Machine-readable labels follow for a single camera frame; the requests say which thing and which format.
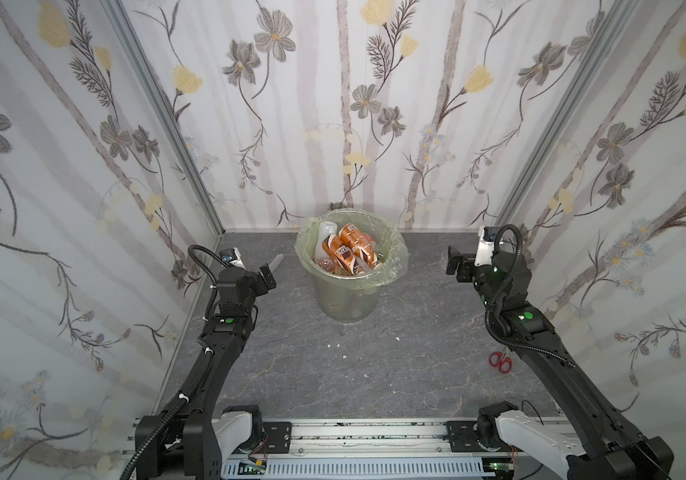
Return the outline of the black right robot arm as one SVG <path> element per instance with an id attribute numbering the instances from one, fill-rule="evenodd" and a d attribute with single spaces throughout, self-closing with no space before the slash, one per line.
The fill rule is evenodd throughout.
<path id="1" fill-rule="evenodd" d="M 571 441 L 510 402 L 480 409 L 473 438 L 488 451 L 514 447 L 563 479 L 667 479 L 674 453 L 648 437 L 579 367 L 555 327 L 527 299 L 532 272 L 513 224 L 486 226 L 475 253 L 448 249 L 447 274 L 470 283 L 485 308 L 487 332 L 518 356 L 556 400 L 577 436 Z"/>

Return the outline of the brown bottle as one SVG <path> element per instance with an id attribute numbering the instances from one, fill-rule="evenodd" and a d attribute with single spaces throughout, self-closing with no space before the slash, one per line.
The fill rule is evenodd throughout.
<path id="1" fill-rule="evenodd" d="M 348 223 L 339 232 L 342 242 L 370 268 L 374 268 L 379 259 L 371 238 L 353 223 Z"/>
<path id="2" fill-rule="evenodd" d="M 355 254 L 338 235 L 331 235 L 326 240 L 325 250 L 348 275 L 356 276 L 360 273 Z"/>

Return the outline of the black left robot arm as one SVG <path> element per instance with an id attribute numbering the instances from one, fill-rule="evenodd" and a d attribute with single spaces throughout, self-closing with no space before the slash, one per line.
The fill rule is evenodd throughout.
<path id="1" fill-rule="evenodd" d="M 176 395 L 134 431 L 135 450 L 123 479 L 219 479 L 225 460 L 240 447 L 263 441 L 260 410 L 214 413 L 225 381 L 254 332 L 256 299 L 277 286 L 271 266 L 245 269 L 237 249 L 220 253 L 188 247 L 191 260 L 210 278 L 212 293 L 197 337 L 199 356 Z"/>

